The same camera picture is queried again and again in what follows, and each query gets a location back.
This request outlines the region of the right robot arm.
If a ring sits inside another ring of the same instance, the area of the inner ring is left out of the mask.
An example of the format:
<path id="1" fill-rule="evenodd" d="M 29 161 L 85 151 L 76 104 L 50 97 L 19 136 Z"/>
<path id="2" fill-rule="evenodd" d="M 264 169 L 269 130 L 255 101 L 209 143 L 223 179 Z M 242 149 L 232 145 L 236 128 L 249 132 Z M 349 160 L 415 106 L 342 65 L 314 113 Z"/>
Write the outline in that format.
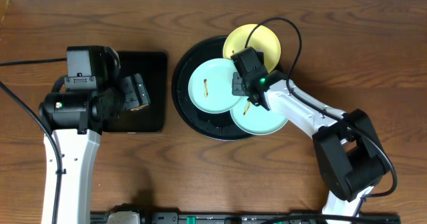
<path id="1" fill-rule="evenodd" d="M 268 72 L 263 54 L 252 47 L 233 54 L 233 94 L 286 117 L 314 142 L 322 180 L 329 189 L 325 215 L 357 217 L 382 177 L 395 174 L 374 126 L 360 109 L 329 107 L 304 93 L 280 71 Z"/>

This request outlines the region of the mint plate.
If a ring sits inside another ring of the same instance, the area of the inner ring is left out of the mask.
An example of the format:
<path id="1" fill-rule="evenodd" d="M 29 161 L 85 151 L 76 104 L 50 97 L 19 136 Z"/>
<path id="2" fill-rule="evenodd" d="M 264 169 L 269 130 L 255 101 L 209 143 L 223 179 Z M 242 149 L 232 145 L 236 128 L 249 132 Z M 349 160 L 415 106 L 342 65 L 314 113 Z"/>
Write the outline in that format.
<path id="1" fill-rule="evenodd" d="M 243 98 L 230 110 L 234 123 L 246 133 L 252 135 L 268 135 L 280 130 L 288 119 L 279 113 L 255 106 Z"/>
<path id="2" fill-rule="evenodd" d="M 202 63 L 189 79 L 187 89 L 191 102 L 206 113 L 229 111 L 242 99 L 232 94 L 233 74 L 236 71 L 229 59 L 216 58 Z"/>

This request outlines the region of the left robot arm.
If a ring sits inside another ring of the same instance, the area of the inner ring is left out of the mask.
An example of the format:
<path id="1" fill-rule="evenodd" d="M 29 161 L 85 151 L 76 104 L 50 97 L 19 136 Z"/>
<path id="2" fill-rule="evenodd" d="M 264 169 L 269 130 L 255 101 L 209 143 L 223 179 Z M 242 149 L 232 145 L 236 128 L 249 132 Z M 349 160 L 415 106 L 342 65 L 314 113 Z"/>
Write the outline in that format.
<path id="1" fill-rule="evenodd" d="M 67 48 L 67 76 L 39 106 L 47 126 L 42 223 L 89 223 L 93 166 L 103 126 L 150 104 L 139 74 L 121 75 L 111 47 Z"/>

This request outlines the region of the green yellow sponge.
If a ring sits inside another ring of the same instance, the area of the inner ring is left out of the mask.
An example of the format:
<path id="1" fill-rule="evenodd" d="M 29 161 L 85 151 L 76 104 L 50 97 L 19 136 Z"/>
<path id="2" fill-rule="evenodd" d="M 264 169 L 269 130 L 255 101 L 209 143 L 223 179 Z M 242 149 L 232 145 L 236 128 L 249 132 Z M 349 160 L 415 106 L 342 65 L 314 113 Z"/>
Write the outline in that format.
<path id="1" fill-rule="evenodd" d="M 130 109 L 130 111 L 138 111 L 138 110 L 143 109 L 143 108 L 148 107 L 148 106 L 149 106 L 149 104 L 140 105 L 138 107 L 134 107 L 134 108 Z"/>

